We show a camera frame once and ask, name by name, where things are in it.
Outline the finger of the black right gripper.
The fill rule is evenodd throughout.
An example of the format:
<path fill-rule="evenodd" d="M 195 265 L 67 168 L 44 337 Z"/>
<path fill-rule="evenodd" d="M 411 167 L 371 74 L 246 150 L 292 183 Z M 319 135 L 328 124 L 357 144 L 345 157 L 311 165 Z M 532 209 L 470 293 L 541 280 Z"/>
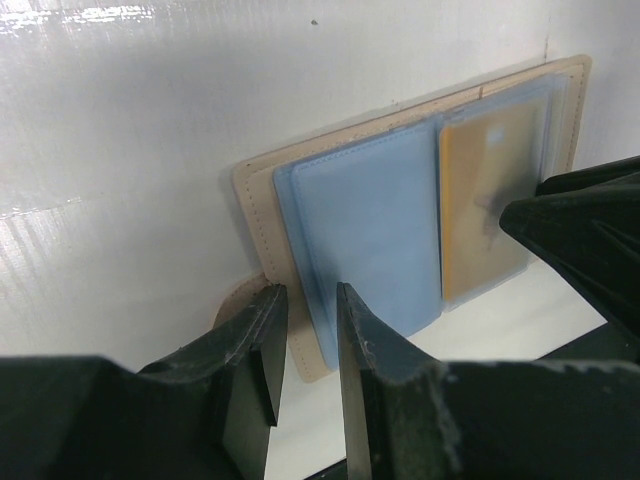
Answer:
<path fill-rule="evenodd" d="M 545 180 L 499 226 L 639 346 L 639 158 Z"/>

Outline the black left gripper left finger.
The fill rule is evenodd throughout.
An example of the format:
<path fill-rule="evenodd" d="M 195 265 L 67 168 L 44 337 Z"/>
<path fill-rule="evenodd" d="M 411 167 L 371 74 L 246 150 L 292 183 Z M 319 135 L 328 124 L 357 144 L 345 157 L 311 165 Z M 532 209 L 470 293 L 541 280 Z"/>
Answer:
<path fill-rule="evenodd" d="M 5 479 L 261 479 L 277 424 L 288 299 L 233 318 L 133 372 L 99 356 L 1 361 Z"/>

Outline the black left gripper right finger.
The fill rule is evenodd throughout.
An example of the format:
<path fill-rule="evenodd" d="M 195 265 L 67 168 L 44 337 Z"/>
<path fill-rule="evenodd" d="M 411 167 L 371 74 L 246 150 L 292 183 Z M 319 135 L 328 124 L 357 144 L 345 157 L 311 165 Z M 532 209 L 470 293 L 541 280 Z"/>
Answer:
<path fill-rule="evenodd" d="M 352 479 L 635 479 L 639 368 L 440 361 L 337 287 Z"/>

